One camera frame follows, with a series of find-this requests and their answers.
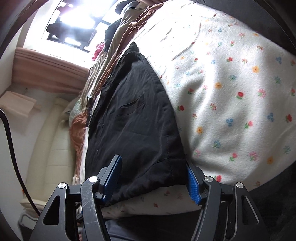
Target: cream sofa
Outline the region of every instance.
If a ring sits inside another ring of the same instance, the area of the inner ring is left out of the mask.
[[[29,163],[26,187],[40,211],[59,183],[72,183],[76,154],[69,137],[69,122],[63,120],[63,110],[68,104],[61,98],[55,99]],[[32,210],[27,198],[20,203],[28,211]]]

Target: pink curtain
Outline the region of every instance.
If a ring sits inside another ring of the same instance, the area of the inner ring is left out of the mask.
[[[16,48],[12,83],[46,92],[78,94],[88,69],[38,51]]]

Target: silver screw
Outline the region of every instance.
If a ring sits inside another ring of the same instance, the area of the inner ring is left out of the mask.
[[[243,187],[244,187],[244,184],[242,184],[242,183],[237,183],[237,187],[238,187],[238,188],[243,188]]]
[[[58,187],[59,188],[64,188],[65,186],[66,186],[66,183],[60,183]]]
[[[209,176],[207,176],[207,177],[205,177],[205,181],[206,181],[206,182],[208,182],[208,183],[210,183],[210,182],[212,182],[212,181],[213,181],[213,178],[212,178],[212,177],[209,177]]]
[[[92,176],[89,178],[89,182],[91,182],[91,183],[95,183],[97,180],[98,180],[98,177],[96,177],[96,176]]]

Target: pink cloth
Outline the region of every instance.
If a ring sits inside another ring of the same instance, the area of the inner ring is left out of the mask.
[[[94,52],[94,56],[91,58],[93,61],[96,61],[99,53],[102,52],[103,48],[105,47],[105,43],[102,43],[102,44],[98,44],[96,46],[96,51]]]

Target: yellow flower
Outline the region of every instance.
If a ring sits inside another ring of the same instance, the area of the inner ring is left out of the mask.
[[[254,73],[258,73],[259,72],[259,67],[258,66],[254,66],[254,67],[252,67],[252,71],[254,72]]]
[[[220,82],[215,83],[215,88],[216,89],[221,89],[222,88],[222,84]]]
[[[272,164],[273,162],[274,162],[274,159],[272,156],[267,158],[267,164]]]
[[[201,126],[199,126],[197,129],[196,129],[196,133],[197,134],[202,134],[203,133],[203,128]]]

